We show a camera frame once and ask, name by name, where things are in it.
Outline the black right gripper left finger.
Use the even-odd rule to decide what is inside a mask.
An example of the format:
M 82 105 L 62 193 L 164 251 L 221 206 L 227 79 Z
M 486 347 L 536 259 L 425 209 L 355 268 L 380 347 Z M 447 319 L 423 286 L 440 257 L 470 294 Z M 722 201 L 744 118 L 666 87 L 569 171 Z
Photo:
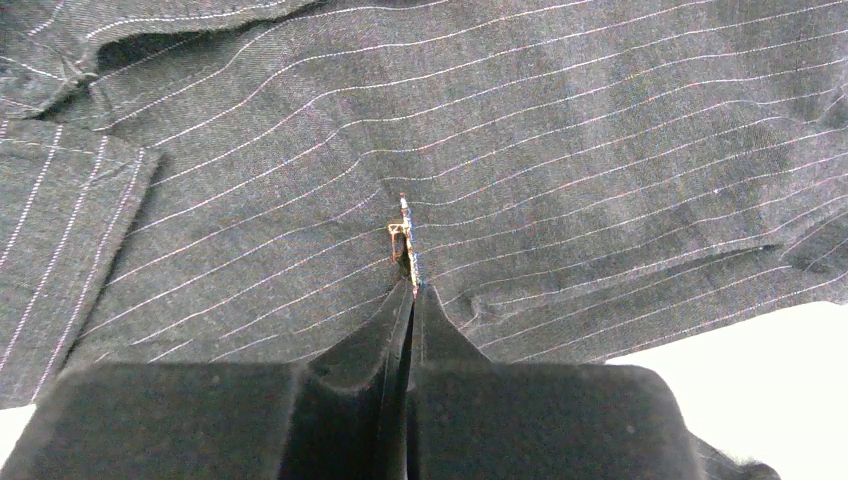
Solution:
M 112 363 L 63 377 L 5 479 L 390 479 L 414 294 L 287 363 Z

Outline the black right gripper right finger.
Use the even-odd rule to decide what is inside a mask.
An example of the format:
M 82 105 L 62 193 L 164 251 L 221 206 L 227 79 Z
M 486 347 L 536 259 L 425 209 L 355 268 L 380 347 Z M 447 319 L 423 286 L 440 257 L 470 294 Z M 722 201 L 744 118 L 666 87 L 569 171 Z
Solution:
M 498 363 L 418 290 L 407 405 L 413 479 L 699 479 L 666 382 L 638 366 Z

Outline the gold brooch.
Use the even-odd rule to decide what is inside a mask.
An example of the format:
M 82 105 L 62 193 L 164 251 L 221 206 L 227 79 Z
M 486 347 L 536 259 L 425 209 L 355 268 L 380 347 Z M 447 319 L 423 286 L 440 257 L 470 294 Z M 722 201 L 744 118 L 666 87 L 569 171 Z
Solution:
M 417 254 L 414 250 L 412 211 L 404 192 L 399 193 L 400 217 L 387 224 L 391 242 L 391 260 L 403 271 L 412 285 L 412 297 L 416 299 L 421 287 L 421 275 Z

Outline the dark pinstriped shirt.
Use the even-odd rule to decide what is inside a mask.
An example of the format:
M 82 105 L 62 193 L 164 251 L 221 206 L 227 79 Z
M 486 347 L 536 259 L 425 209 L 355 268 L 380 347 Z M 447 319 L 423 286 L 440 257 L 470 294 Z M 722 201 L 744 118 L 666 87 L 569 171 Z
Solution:
M 847 300 L 843 1 L 5 1 L 1 404 L 288 362 L 398 281 L 490 358 Z

